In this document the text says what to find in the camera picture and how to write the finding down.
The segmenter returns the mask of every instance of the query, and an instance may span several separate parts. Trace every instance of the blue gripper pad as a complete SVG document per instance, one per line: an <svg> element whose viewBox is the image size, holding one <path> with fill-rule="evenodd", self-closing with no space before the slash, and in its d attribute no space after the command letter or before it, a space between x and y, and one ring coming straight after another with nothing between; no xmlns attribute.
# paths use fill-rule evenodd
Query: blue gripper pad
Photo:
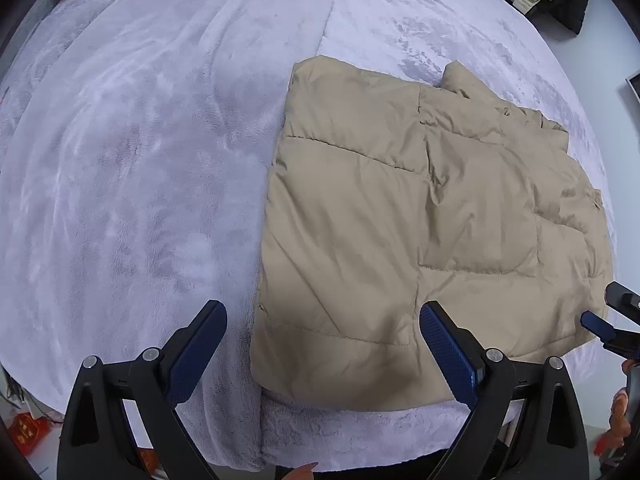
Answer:
<svg viewBox="0 0 640 480"><path fill-rule="evenodd" d="M593 335L598 336L603 343L609 343L616 338L616 329L613 328L613 325L590 310L585 310L582 313L580 324Z"/></svg>
<svg viewBox="0 0 640 480"><path fill-rule="evenodd" d="M420 309L419 320L422 337L436 359L453 396L472 410L478 402L478 378L474 368L428 303Z"/></svg>
<svg viewBox="0 0 640 480"><path fill-rule="evenodd" d="M193 322L199 322L200 325L169 371L165 397L172 408L189 400L213 352L225 335L225 306L219 301L209 300Z"/></svg>

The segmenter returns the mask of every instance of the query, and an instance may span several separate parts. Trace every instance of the bed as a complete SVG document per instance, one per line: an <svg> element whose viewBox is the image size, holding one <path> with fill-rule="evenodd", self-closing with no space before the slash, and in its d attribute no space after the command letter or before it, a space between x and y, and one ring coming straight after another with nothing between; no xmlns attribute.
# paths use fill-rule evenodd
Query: bed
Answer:
<svg viewBox="0 0 640 480"><path fill-rule="evenodd" d="M85 356L162 346L213 298L229 328L178 407L210 462L338 470L452 443L468 413L454 401L318 410L250 375L266 172L293 63L316 54L434 85L457 59L542 110L571 132L616 246L575 91L503 0L62 0L0 86L0 360L35 397L63 412ZM598 353L565 357L574 384Z"/></svg>

